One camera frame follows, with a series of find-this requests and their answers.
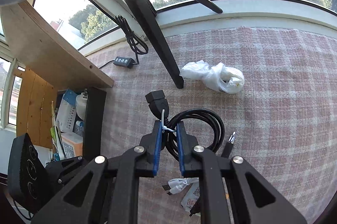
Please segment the black storage tray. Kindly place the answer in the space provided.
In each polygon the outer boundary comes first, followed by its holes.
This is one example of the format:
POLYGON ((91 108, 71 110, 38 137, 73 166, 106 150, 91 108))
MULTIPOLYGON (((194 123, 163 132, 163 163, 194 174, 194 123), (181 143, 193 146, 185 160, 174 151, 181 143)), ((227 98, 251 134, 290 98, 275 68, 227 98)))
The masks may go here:
MULTIPOLYGON (((63 94, 67 90, 59 91, 56 97, 56 116, 62 100, 63 94)), ((75 100, 76 119, 73 133, 83 137, 83 155, 82 157, 88 161, 93 160, 100 155, 100 142, 102 134, 102 122, 104 105, 106 101, 106 92, 95 87, 75 92, 77 94, 75 100)), ((58 133, 58 143, 61 145, 59 155, 61 159, 66 158, 61 131, 56 124, 56 132, 58 133)))

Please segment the orange white packet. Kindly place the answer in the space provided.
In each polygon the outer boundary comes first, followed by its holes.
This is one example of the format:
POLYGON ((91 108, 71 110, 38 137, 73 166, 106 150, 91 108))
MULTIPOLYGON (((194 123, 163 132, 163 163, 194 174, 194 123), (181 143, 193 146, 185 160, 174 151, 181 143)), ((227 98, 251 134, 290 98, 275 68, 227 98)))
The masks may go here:
POLYGON ((83 137, 76 133, 61 133, 66 158, 83 155, 83 137))

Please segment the wooden board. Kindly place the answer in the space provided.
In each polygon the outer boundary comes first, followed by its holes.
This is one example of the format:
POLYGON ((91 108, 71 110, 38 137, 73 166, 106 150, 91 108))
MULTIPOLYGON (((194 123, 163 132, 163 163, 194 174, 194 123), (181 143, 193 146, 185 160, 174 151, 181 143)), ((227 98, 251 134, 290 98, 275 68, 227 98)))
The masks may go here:
POLYGON ((112 78, 68 43, 27 2, 1 7, 6 42, 13 56, 59 90, 111 88, 112 78))

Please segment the white flat box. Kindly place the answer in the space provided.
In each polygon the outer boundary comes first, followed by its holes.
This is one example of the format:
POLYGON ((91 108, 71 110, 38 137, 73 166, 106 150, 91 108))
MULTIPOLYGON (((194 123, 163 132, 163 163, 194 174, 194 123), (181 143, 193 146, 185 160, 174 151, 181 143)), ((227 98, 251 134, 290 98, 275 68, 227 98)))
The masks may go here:
POLYGON ((75 100, 77 94, 68 89, 62 96, 58 114, 56 116, 56 124, 62 133, 72 133, 76 119, 75 100))

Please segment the checkered tablecloth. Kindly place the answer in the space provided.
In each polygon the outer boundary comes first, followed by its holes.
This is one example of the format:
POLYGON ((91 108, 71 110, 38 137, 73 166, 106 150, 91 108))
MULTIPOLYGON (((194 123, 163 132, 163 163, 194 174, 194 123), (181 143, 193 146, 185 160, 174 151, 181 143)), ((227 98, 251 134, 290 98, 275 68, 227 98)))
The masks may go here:
POLYGON ((219 93, 200 81, 176 88, 154 51, 132 69, 111 63, 131 56, 126 43, 88 59, 114 80, 107 90, 101 152, 121 155, 152 131, 145 96, 164 91, 170 115, 211 109, 225 135, 236 132, 233 155, 245 158, 306 218, 315 222, 336 192, 336 39, 294 29, 216 29, 167 42, 179 66, 203 60, 241 70, 245 86, 219 93))

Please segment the snack packet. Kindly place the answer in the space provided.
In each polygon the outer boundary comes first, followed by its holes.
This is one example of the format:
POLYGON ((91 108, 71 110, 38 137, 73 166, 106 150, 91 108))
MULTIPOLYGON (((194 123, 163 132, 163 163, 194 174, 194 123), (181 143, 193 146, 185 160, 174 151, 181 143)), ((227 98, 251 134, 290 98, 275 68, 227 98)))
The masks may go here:
POLYGON ((183 197, 181 201, 181 207, 183 207, 185 211, 190 211, 199 197, 200 197, 200 188, 199 183, 196 182, 190 186, 189 190, 183 197))

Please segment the white plastic bag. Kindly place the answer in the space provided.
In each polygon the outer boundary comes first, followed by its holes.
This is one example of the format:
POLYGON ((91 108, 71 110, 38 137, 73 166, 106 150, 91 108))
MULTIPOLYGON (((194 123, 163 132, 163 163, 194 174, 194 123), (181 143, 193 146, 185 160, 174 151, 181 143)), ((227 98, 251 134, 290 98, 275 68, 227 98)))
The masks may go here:
POLYGON ((239 69, 225 66, 223 63, 212 66, 203 60, 187 63, 181 68, 180 76, 199 80, 215 92, 228 94, 239 93, 245 84, 245 77, 239 69))

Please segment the black pen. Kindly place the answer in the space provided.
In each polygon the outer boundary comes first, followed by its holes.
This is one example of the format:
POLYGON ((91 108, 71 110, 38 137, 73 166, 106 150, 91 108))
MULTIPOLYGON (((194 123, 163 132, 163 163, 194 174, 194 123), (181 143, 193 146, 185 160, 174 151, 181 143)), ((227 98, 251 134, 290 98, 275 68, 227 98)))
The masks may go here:
POLYGON ((235 142, 235 137, 236 137, 236 132, 233 131, 231 136, 229 137, 228 141, 226 142, 223 152, 221 154, 221 157, 223 158, 229 158, 230 154, 232 152, 232 149, 234 147, 234 142, 235 142))

